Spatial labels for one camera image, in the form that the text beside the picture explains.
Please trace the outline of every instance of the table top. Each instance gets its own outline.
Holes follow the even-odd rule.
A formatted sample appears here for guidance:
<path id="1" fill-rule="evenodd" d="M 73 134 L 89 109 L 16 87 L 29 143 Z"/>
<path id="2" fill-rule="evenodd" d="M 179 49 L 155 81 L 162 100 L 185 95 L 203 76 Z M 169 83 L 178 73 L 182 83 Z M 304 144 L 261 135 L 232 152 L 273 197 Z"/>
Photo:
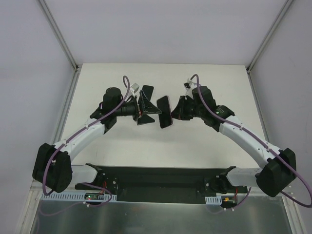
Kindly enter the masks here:
<path id="1" fill-rule="evenodd" d="M 225 105 L 260 137 L 264 137 L 246 69 L 240 65 L 195 64 L 117 64 L 85 63 L 82 66 L 66 120 L 63 137 L 74 133 L 102 101 L 105 90 L 126 88 L 130 83 L 154 86 L 151 101 L 168 95 L 171 109 L 185 95 L 183 83 L 197 73 L 218 105 Z M 92 163 L 106 166 L 241 168 L 257 167 L 253 159 L 233 141 L 206 126 L 199 118 L 174 119 L 172 126 L 161 129 L 155 123 L 137 126 L 131 117 L 118 117 L 116 125 L 80 152 L 73 164 Z"/>

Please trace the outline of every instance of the white wall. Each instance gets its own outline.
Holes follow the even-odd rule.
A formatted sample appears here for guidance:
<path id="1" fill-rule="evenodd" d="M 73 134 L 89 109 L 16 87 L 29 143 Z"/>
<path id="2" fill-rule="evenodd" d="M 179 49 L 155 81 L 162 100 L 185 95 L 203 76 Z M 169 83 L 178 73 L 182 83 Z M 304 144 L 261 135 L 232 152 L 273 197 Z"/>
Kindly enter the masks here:
<path id="1" fill-rule="evenodd" d="M 249 65 L 285 0 L 47 0 L 79 64 Z"/>
<path id="2" fill-rule="evenodd" d="M 312 185 L 312 1 L 297 0 L 252 70 L 270 140 L 296 152 L 297 170 Z M 304 186 L 295 196 L 310 203 Z M 301 209 L 312 233 L 312 209 Z"/>
<path id="3" fill-rule="evenodd" d="M 0 1 L 0 233 L 13 234 L 73 70 L 35 0 Z"/>

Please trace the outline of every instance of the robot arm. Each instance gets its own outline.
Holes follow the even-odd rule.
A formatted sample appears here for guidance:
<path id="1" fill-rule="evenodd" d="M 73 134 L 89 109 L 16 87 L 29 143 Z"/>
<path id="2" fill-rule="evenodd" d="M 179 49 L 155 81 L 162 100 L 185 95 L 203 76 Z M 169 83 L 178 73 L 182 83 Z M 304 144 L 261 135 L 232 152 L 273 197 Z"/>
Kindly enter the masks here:
<path id="1" fill-rule="evenodd" d="M 71 165 L 74 158 L 89 145 L 93 140 L 107 133 L 117 122 L 117 117 L 132 116 L 134 121 L 138 121 L 142 116 L 149 114 L 160 114 L 156 108 L 140 91 L 137 102 L 135 92 L 139 86 L 134 84 L 130 87 L 132 96 L 129 101 L 124 102 L 111 115 L 103 118 L 116 108 L 122 101 L 122 95 L 118 88 L 109 88 L 103 96 L 98 108 L 90 115 L 90 118 L 79 128 L 79 130 L 69 137 L 49 145 L 47 143 L 40 146 L 33 170 L 33 178 L 41 183 L 44 181 L 44 171 L 46 170 L 52 155 L 60 149 L 49 165 L 45 184 L 53 191 L 60 193 L 70 184 L 92 183 L 101 180 L 102 171 L 94 165 Z"/>
<path id="2" fill-rule="evenodd" d="M 244 149 L 259 165 L 258 168 L 241 169 L 230 167 L 209 184 L 209 187 L 219 193 L 226 193 L 237 186 L 259 187 L 269 196 L 276 196 L 296 176 L 283 165 L 271 152 L 283 158 L 296 170 L 295 154 L 290 149 L 282 151 L 278 147 L 261 139 L 235 116 L 234 112 L 226 106 L 216 105 L 211 91 L 206 86 L 200 86 L 200 92 L 210 110 L 225 121 L 213 116 L 203 105 L 200 99 L 197 84 L 192 79 L 184 84 L 187 92 L 181 96 L 177 107 L 172 112 L 172 117 L 180 120 L 190 120 L 194 117 L 201 118 L 204 123 L 217 132 L 229 137 Z"/>

